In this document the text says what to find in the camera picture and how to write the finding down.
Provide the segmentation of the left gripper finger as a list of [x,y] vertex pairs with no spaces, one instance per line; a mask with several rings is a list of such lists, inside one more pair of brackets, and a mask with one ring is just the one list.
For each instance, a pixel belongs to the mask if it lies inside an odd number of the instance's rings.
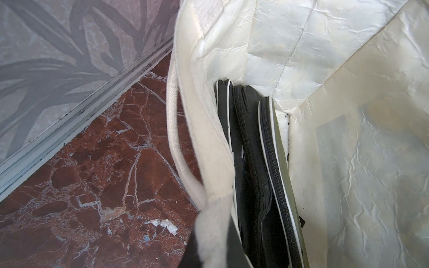
[[[227,237],[227,256],[226,256],[226,267],[227,268],[250,268],[248,259],[242,248],[239,235],[237,233],[235,224],[230,219],[229,231]],[[192,230],[188,240],[188,244],[185,248],[185,252],[179,263],[179,268],[202,268],[203,262],[198,255],[198,245],[195,235],[195,230]]]

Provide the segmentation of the olive green paddle case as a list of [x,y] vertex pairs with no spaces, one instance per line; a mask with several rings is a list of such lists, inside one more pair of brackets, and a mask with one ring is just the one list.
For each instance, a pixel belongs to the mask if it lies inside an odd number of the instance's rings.
[[262,150],[286,239],[289,266],[291,268],[308,268],[309,262],[301,220],[288,173],[287,157],[280,137],[274,102],[271,97],[263,97],[259,101],[258,117]]

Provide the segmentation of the cream canvas tote bag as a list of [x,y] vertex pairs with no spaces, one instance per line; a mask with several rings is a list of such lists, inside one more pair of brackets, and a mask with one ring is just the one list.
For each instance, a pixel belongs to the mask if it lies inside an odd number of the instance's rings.
[[181,2],[167,129],[203,268],[226,268],[227,79],[273,99],[309,268],[428,267],[427,1]]

